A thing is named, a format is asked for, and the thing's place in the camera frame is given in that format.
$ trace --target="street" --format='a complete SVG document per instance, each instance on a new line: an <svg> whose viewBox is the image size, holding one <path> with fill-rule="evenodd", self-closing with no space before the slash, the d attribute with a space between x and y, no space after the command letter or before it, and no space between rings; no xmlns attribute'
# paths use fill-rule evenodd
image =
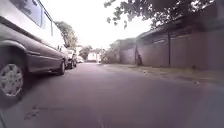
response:
<svg viewBox="0 0 224 128"><path fill-rule="evenodd" d="M224 87L79 64L37 76L1 116L7 128L223 128Z"/></svg>

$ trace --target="car door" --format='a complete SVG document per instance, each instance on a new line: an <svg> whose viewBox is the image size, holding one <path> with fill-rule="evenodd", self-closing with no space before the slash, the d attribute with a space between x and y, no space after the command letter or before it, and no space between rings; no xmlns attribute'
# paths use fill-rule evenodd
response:
<svg viewBox="0 0 224 128"><path fill-rule="evenodd" d="M42 28L44 37L42 39L43 46L41 47L42 56L44 56L45 66L49 69L58 68L60 66L62 56L57 50L57 45L53 40L52 21L46 10L42 14Z"/></svg>

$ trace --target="wall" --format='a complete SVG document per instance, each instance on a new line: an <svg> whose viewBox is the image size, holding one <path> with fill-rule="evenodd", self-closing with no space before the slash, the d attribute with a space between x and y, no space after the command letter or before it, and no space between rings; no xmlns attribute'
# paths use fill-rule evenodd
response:
<svg viewBox="0 0 224 128"><path fill-rule="evenodd" d="M135 64L135 48L120 51L122 64Z"/></svg>
<svg viewBox="0 0 224 128"><path fill-rule="evenodd" d="M224 30L171 39L171 67L224 69Z"/></svg>
<svg viewBox="0 0 224 128"><path fill-rule="evenodd" d="M138 42L138 52L144 66L167 67L169 49L167 35L153 36Z"/></svg>

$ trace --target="car window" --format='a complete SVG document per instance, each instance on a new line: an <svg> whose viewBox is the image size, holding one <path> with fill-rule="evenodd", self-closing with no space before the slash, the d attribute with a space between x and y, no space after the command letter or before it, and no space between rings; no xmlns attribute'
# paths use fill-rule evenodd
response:
<svg viewBox="0 0 224 128"><path fill-rule="evenodd" d="M41 6L37 0L10 0L38 26L41 25Z"/></svg>
<svg viewBox="0 0 224 128"><path fill-rule="evenodd" d="M46 30L46 32L52 36L52 22L48 15L44 13L44 23L43 28Z"/></svg>

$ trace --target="sidewalk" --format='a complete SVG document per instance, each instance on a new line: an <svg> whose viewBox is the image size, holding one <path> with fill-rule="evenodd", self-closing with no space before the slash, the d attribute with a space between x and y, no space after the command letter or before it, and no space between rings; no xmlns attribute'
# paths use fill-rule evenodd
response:
<svg viewBox="0 0 224 128"><path fill-rule="evenodd" d="M194 81L196 84L200 83L224 84L224 72L199 71L199 70L178 69L178 68L152 68L145 66L122 65L122 64L105 64L105 66L139 71L145 74L162 76L166 78L178 78L178 79L190 80Z"/></svg>

